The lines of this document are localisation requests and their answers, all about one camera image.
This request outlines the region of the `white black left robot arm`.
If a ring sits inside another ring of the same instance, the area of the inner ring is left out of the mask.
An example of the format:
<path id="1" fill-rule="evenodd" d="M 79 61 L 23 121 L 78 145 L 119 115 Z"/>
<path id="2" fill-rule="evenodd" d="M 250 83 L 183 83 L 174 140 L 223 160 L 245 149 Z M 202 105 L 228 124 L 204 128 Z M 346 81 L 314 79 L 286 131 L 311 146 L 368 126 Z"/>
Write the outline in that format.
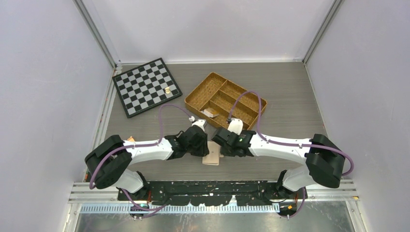
<path id="1" fill-rule="evenodd" d="M 174 160 L 186 154 L 204 157 L 209 154 L 207 141 L 203 120 L 192 123 L 176 135 L 153 141 L 131 142 L 112 135 L 85 157 L 91 174 L 89 188 L 116 187 L 143 200 L 148 194 L 146 181 L 139 172 L 130 171 L 130 165 L 150 160 Z"/>

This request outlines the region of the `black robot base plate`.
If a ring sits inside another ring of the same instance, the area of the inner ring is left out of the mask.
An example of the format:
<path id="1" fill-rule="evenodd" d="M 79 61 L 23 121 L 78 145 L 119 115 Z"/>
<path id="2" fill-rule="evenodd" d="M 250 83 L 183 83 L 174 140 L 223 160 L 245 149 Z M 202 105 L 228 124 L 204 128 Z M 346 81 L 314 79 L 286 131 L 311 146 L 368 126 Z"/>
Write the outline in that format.
<path id="1" fill-rule="evenodd" d="M 235 199 L 238 206 L 257 206 L 278 203 L 281 200 L 301 200 L 307 192 L 281 195 L 276 182 L 256 181 L 151 181 L 130 198 L 153 205 L 226 206 Z"/>

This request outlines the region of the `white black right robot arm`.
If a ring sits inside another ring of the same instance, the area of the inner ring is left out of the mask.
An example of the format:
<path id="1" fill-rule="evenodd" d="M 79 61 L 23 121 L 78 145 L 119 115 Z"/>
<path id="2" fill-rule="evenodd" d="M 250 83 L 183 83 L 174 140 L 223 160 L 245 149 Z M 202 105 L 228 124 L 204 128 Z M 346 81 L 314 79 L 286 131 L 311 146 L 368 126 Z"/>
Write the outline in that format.
<path id="1" fill-rule="evenodd" d="M 313 184 L 331 189 L 340 186 L 346 158 L 322 134 L 315 134 L 312 139 L 286 139 L 253 130 L 236 133 L 219 128 L 212 141 L 221 146 L 225 156 L 273 157 L 299 163 L 300 167 L 280 173 L 276 192 L 282 198 Z"/>

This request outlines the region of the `beige leather card holder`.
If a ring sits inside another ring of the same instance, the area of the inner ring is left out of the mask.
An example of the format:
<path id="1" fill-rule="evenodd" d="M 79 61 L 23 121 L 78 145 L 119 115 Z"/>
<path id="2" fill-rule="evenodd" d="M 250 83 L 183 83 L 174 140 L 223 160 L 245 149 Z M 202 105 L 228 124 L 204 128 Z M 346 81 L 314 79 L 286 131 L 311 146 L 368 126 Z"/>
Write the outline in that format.
<path id="1" fill-rule="evenodd" d="M 220 158 L 223 157 L 220 153 L 221 146 L 213 141 L 208 141 L 207 147 L 209 154 L 202 158 L 202 164 L 218 166 L 220 164 Z"/>

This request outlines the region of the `white card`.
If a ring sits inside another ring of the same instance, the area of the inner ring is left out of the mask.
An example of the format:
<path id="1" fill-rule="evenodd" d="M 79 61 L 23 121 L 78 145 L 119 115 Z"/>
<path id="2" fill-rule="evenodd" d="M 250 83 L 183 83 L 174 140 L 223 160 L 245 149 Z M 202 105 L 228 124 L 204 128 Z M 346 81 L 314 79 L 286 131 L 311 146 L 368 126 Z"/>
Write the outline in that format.
<path id="1" fill-rule="evenodd" d="M 202 110 L 201 113 L 203 113 L 205 116 L 207 116 L 209 118 L 215 118 L 215 117 L 219 116 L 219 112 L 216 111 L 213 108 L 206 108 L 206 109 Z"/>

